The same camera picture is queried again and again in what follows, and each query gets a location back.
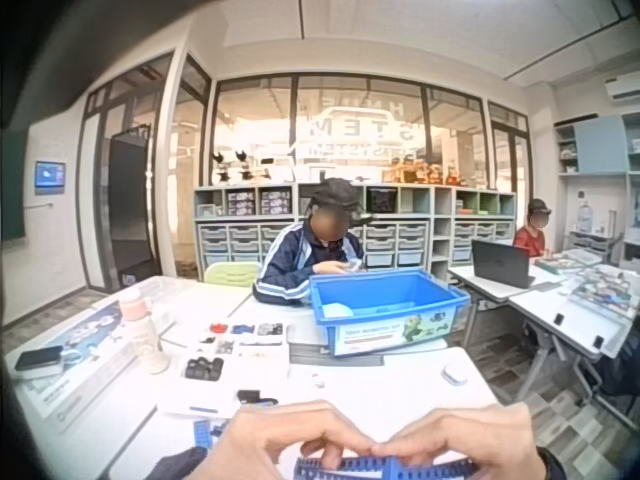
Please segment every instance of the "wall-mounted screen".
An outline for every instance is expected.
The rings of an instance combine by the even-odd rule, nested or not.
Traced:
[[[36,162],[36,195],[64,193],[66,165],[60,162]]]

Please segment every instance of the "air conditioner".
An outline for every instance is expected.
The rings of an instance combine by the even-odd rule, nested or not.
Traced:
[[[612,100],[640,99],[640,71],[618,75],[605,81],[607,93]]]

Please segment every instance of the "laptop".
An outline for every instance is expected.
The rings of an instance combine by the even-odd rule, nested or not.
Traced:
[[[481,240],[471,241],[474,275],[517,288],[529,288],[529,253],[524,248]]]

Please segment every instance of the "chair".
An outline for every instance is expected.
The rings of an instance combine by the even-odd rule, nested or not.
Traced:
[[[220,262],[209,265],[204,272],[204,283],[250,287],[258,278],[260,264],[257,262]]]

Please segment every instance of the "black cap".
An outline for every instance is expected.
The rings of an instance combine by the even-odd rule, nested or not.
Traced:
[[[540,198],[534,198],[529,202],[529,215],[533,215],[536,212],[546,213],[547,215],[551,215],[551,209],[547,207],[547,204],[544,203],[544,200]]]
[[[311,203],[319,207],[357,211],[360,207],[360,196],[358,190],[344,178],[327,178],[316,188]]]

